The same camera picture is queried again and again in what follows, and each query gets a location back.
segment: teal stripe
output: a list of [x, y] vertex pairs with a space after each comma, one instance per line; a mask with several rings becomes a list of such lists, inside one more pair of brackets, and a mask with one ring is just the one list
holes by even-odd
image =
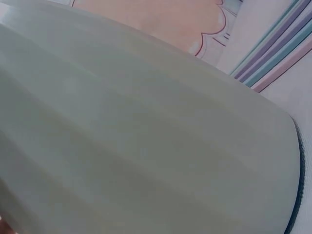
[[268, 40], [268, 37], [275, 32], [275, 28], [281, 23], [281, 21], [287, 16], [287, 14], [300, 4], [299, 0], [293, 0], [293, 2], [288, 6], [288, 8], [283, 12], [283, 14], [277, 19], [277, 21], [269, 28], [269, 30], [264, 34], [257, 44], [251, 49], [251, 51], [239, 62], [239, 64], [231, 71], [230, 75], [235, 76], [240, 68], [247, 63], [247, 60], [254, 54], [255, 50], [265, 42], [265, 39]]
[[255, 73], [253, 73], [244, 84], [248, 87], [253, 86], [272, 68], [274, 68], [284, 57], [286, 57], [294, 48], [296, 48], [312, 32], [312, 20], [304, 26], [286, 45], [284, 45], [272, 58], [263, 64]]

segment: dark edge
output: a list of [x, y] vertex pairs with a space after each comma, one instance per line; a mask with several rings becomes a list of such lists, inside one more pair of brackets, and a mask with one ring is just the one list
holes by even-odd
[[291, 218], [288, 222], [288, 225], [286, 227], [286, 230], [284, 234], [290, 234], [290, 232], [293, 229], [294, 223], [296, 222], [296, 218], [300, 209], [302, 196], [303, 196], [303, 189], [304, 189], [304, 180], [305, 180], [305, 170], [306, 170], [306, 164], [305, 164], [305, 155], [304, 155], [304, 149], [303, 149], [303, 142], [302, 142], [302, 135], [300, 132], [300, 129], [298, 127], [298, 124], [294, 119], [293, 123], [295, 125], [297, 136], [298, 136], [298, 142], [299, 142], [299, 153], [300, 153], [300, 176], [299, 176], [299, 185], [298, 185], [298, 192], [297, 192], [297, 198], [296, 202], [293, 207]]

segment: pastel stripe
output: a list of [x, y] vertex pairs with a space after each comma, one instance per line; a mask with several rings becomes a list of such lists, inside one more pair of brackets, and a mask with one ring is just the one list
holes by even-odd
[[274, 42], [285, 32], [285, 30], [293, 23], [293, 21], [300, 15], [300, 13], [304, 10], [304, 8], [309, 4], [311, 0], [302, 0], [302, 1], [294, 1], [291, 5], [294, 3], [297, 3], [297, 5], [293, 6], [293, 10], [289, 10], [287, 14], [283, 14], [284, 19], [279, 19], [278, 24], [274, 24], [275, 27], [277, 27], [276, 31], [267, 33], [266, 37], [267, 39], [263, 39], [256, 48], [254, 48], [248, 56], [245, 57], [246, 64], [241, 66], [238, 71], [236, 70], [236, 75], [234, 76], [235, 79], [239, 78], [252, 64], [254, 64], [273, 44]]
[[312, 35], [310, 34], [295, 50], [286, 56], [278, 65], [270, 70], [262, 79], [252, 86], [256, 92], [261, 92], [273, 81], [295, 65], [310, 50], [312, 50]]
[[260, 69], [253, 73], [245, 82], [248, 87], [253, 86], [272, 68], [274, 68], [284, 57], [286, 57], [298, 44], [300, 44], [312, 32], [312, 21], [300, 30], [286, 45], [283, 46], [272, 58], [270, 58]]
[[274, 54], [276, 54], [288, 41], [291, 40], [311, 19], [312, 19], [312, 4], [309, 4], [305, 9], [304, 12], [305, 17], [297, 18], [286, 31], [285, 33], [271, 46], [264, 55], [252, 64], [243, 74], [241, 77], [238, 78], [239, 81], [244, 82], [250, 77], [256, 70], [258, 70], [266, 61], [268, 61]]
[[284, 17], [295, 7], [296, 4], [299, 4], [297, 0], [293, 0], [292, 3], [288, 6], [288, 8], [282, 13], [282, 15], [276, 20], [276, 22], [268, 29], [268, 31], [260, 38], [260, 40], [256, 43], [256, 45], [250, 50], [250, 52], [239, 62], [239, 64], [230, 72], [231, 76], [235, 76], [238, 72], [238, 69], [242, 66], [246, 60], [248, 60], [249, 56], [254, 52], [258, 46], [265, 40], [270, 33], [275, 29], [275, 27], [284, 19]]

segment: white wall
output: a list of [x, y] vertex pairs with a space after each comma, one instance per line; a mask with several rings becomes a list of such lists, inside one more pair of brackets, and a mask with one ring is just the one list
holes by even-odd
[[217, 68], [231, 72], [293, 0], [244, 0]]
[[312, 230], [312, 52], [261, 92], [297, 122], [303, 139], [306, 173], [302, 203], [291, 234]]

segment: mural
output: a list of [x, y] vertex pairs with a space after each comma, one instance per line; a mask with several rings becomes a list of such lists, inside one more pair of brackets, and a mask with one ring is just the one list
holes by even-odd
[[141, 30], [216, 65], [242, 0], [51, 0]]

